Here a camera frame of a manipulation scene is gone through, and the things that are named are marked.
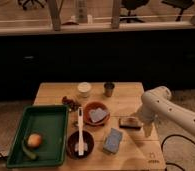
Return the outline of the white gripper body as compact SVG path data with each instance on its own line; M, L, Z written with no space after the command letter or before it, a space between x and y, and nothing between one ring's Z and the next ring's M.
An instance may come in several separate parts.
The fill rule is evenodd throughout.
M155 114L146 106L141 105L135 112L135 116L143 124L151 124L155 120Z

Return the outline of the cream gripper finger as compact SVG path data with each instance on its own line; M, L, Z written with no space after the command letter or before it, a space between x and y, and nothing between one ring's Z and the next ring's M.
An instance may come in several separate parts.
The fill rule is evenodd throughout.
M145 123L143 125L143 130L144 130L144 135L146 137L149 137L152 134L153 124L152 123Z

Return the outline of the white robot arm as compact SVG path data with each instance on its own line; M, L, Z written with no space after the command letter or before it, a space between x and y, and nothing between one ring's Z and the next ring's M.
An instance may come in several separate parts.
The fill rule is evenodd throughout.
M145 91L141 95L141 106L135 113L145 127L145 135L152 132L156 116L162 115L178 124L195 137L195 112L171 102L172 93L165 86Z

